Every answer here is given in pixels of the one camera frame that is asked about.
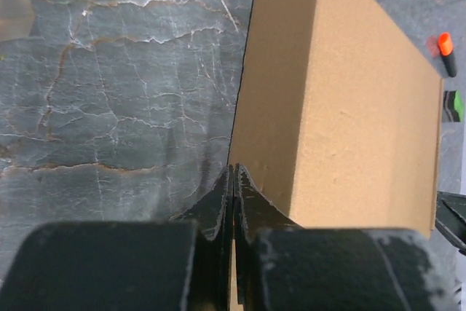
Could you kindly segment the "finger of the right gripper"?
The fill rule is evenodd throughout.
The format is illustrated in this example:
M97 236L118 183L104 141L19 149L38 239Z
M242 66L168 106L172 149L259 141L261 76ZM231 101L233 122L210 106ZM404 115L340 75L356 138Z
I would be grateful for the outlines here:
M462 255L465 255L465 196L437 192L435 227Z

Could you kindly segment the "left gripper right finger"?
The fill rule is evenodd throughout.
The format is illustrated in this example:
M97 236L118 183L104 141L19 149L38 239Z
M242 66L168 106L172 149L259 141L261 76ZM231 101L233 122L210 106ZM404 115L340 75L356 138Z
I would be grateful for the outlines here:
M245 310L455 310L410 229L305 229L234 169L237 301Z

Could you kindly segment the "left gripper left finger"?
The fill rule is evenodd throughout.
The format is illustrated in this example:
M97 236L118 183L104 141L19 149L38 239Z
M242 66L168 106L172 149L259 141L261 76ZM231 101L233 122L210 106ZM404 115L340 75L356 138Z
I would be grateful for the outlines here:
M233 170L168 221L63 221L22 242L3 310L227 310Z

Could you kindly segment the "brown cardboard box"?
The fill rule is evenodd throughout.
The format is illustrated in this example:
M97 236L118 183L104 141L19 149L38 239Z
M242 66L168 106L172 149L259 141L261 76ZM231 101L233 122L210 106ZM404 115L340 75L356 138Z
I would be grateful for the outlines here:
M229 161L300 227L428 241L442 94L376 0L253 0Z

